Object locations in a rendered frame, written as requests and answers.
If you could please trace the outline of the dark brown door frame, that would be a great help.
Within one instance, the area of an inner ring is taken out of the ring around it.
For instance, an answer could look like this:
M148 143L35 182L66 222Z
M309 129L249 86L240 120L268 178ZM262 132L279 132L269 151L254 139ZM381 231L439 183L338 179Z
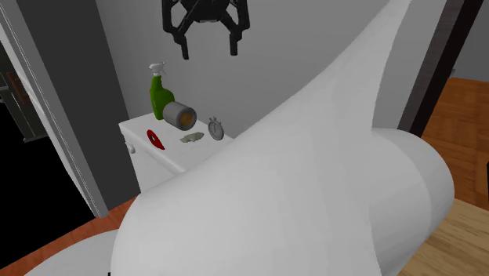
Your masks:
M476 17L489 0L447 0L398 129L422 136Z

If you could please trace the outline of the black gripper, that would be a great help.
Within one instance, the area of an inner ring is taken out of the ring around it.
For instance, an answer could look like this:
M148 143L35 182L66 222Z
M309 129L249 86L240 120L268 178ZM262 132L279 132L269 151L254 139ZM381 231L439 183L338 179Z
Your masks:
M178 3L187 11L177 27L172 25L172 8ZM237 22L227 11L232 5L237 10ZM161 0L163 30L172 35L181 47L183 59L189 60L186 32L193 22L221 22L230 32L230 55L237 55L237 43L242 33L250 28L247 0Z

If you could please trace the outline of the green spray bottle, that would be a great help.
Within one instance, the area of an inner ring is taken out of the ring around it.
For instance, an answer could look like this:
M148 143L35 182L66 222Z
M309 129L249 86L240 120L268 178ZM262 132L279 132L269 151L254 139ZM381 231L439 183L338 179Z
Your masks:
M165 62L159 62L149 66L153 74L150 84L150 101L157 120L163 119L165 106L176 100L174 94L162 86L161 75L165 73L164 66Z

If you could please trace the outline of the silver stopwatch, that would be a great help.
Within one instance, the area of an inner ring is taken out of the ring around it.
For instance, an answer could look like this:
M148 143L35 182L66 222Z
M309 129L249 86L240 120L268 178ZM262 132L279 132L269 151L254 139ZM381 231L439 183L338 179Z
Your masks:
M222 140L225 135L222 123L216 117L209 119L208 132L214 140Z

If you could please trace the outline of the grey paper roll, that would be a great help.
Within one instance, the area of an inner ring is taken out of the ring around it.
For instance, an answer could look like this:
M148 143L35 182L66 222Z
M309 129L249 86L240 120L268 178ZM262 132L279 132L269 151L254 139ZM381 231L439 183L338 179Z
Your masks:
M173 101L163 109L163 119L182 131L190 130L197 121L197 113L192 107Z

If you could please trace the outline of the white door frame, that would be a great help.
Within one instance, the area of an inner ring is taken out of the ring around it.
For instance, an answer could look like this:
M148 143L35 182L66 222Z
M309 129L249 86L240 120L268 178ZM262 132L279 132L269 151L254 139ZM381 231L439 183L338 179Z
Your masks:
M0 0L0 42L64 168L96 217L109 213L16 0Z

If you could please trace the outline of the light wood robot stand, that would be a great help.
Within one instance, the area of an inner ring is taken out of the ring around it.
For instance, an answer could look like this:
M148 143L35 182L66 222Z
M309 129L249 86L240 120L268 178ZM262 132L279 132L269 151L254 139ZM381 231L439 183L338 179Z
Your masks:
M489 276L489 211L456 199L398 276Z

